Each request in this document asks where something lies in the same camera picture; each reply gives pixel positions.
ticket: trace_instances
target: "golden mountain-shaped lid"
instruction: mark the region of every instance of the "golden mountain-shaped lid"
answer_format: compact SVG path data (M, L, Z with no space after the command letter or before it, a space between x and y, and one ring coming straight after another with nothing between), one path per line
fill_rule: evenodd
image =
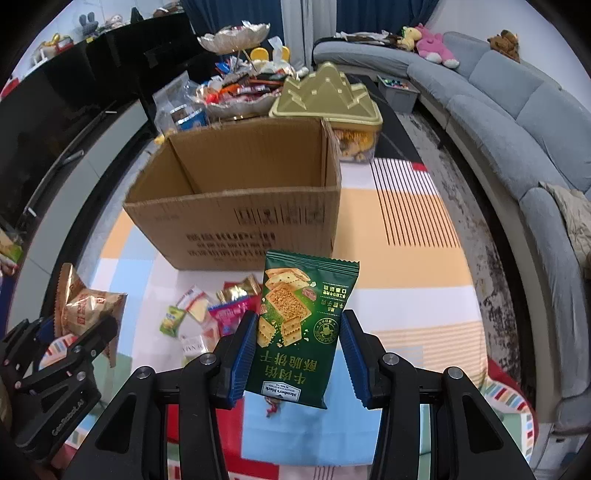
M382 115L363 83L351 85L330 62L298 81L288 77L270 116L321 116L331 122L379 125Z

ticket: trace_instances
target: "cracker image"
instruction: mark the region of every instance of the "cracker image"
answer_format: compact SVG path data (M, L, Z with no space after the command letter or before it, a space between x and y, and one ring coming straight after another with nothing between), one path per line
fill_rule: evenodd
M297 319L290 320L289 322L283 322L281 324L281 335L289 335L290 333L295 332L298 329L301 330L301 323Z
M267 277L269 277L269 278L274 277L275 275L278 275L278 274L284 273L284 272L292 272L300 280L310 281L310 277L308 275L306 275L299 268L292 268L292 267L287 268L286 267L286 268L269 268L268 270L265 270L265 273L267 274Z
M301 340L301 324L299 320L292 320L291 322L284 322L281 325L281 336L283 337L283 345L288 346Z
M267 322L263 317L259 317L256 342L263 348L269 346L269 343L271 343L276 331L277 330L275 327L273 327L273 325Z
M299 268L292 268L291 271L294 273L296 277L303 281L310 281L310 277L306 275L302 270Z
M290 281L287 286L290 288L291 291L301 290L304 287L309 287L310 284L303 280L294 280Z
M292 293L286 283L280 283L273 288L267 294L266 299L283 317L284 322L291 320L299 320L301 322L311 315L311 311Z
M269 289L269 290L273 290L273 288L275 288L277 285L279 285L279 283L290 283L293 282L295 280L299 280L298 277L296 277L296 275L291 272L282 272L282 273L278 273L277 275L273 275L272 277L269 278L269 280L267 280L267 282L265 282L265 286Z

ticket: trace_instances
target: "red candy wrapper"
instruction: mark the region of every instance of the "red candy wrapper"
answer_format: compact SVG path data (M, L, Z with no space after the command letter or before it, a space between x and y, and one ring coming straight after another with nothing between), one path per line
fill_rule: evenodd
M209 309L209 314L217 322L220 335L230 335L236 332L242 316L247 310L258 312L261 296L242 297L231 303L216 305Z

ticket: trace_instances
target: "green snack bag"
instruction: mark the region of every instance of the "green snack bag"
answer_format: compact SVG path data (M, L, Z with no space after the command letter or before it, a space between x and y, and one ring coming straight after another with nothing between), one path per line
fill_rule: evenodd
M358 276L358 262L267 252L248 391L326 408L340 314Z
M160 324L160 331L165 335L176 337L178 335L178 327L181 325L185 313L184 310L173 307L172 305L169 306L164 320Z

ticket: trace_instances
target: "throw blanket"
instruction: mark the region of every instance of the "throw blanket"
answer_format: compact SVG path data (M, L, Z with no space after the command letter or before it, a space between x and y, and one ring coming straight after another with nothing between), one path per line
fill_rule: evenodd
M591 280L591 202L578 190L540 182L554 197L581 270Z

